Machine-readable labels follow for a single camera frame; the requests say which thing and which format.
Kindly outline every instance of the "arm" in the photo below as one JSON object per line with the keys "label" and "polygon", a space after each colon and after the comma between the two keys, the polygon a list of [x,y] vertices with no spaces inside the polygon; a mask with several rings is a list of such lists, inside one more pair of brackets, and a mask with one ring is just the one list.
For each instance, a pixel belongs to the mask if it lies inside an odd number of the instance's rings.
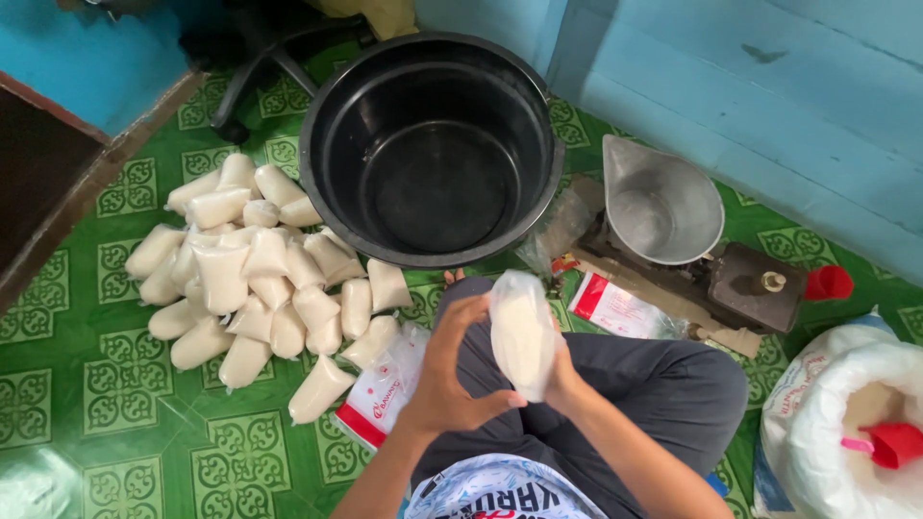
{"label": "arm", "polygon": [[435,438],[398,420],[330,519],[395,517],[416,463]]}
{"label": "arm", "polygon": [[567,348],[557,352],[547,400],[577,426],[651,519],[734,519],[702,477],[583,381]]}
{"label": "arm", "polygon": [[500,413],[527,404],[509,390],[475,399],[459,383],[455,368],[462,337],[469,324],[486,318],[488,304],[486,296],[474,296],[446,308],[426,344],[414,396],[330,519],[394,519],[417,462],[439,434],[474,430]]}

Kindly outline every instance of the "black bucket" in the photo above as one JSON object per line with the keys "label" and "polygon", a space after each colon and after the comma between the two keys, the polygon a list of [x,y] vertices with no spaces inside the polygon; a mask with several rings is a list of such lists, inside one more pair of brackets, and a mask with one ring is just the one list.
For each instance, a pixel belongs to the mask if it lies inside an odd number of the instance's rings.
{"label": "black bucket", "polygon": [[564,158],[538,74],[491,42],[444,32],[363,51],[311,102],[299,144],[305,192],[333,232],[417,269],[516,243],[554,196]]}

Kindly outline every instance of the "light blue painted wall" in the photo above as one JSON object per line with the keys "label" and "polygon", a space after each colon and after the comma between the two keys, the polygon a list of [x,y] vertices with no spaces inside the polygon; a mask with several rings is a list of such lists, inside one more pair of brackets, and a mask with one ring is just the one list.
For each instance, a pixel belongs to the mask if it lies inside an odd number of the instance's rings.
{"label": "light blue painted wall", "polygon": [[548,2],[418,3],[527,58],[553,39],[558,95],[923,284],[923,3],[569,0],[553,30]]}
{"label": "light blue painted wall", "polygon": [[186,71],[180,28],[216,6],[173,2],[112,22],[53,0],[0,0],[0,70],[117,135]]}

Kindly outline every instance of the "stack of plastic bags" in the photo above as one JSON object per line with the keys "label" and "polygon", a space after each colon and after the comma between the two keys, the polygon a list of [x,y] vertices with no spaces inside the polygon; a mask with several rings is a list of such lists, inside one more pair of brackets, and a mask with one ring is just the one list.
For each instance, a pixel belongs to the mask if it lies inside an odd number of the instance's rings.
{"label": "stack of plastic bags", "polygon": [[[228,392],[253,382],[273,355],[318,355],[289,404],[295,423],[317,419],[355,381],[330,359],[343,337],[354,342],[342,357],[369,367],[399,328],[373,314],[411,305],[401,269],[370,259],[366,272],[329,228],[301,231],[320,217],[274,165],[257,168],[234,153],[171,192],[167,209],[184,215],[186,228],[155,226],[125,266],[144,280],[141,299],[165,306],[151,316],[150,334],[176,339],[178,369],[226,352],[219,378]],[[340,294],[325,292],[337,285]]]}

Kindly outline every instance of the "dark gray pants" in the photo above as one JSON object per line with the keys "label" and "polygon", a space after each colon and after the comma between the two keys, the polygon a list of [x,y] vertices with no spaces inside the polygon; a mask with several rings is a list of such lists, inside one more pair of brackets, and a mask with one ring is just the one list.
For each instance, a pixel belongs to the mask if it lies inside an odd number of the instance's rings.
{"label": "dark gray pants", "polygon": [[[439,301],[436,323],[449,303],[484,294],[492,285],[469,277],[450,286]],[[714,469],[747,405],[747,377],[733,358],[693,341],[564,337],[584,380],[699,475]],[[512,389],[494,360],[490,322],[473,324],[465,333],[458,377],[475,398]],[[510,410],[478,430],[440,435],[414,470],[413,488],[456,462],[487,453],[517,454],[551,466],[610,519],[647,516],[573,423],[547,404]]]}

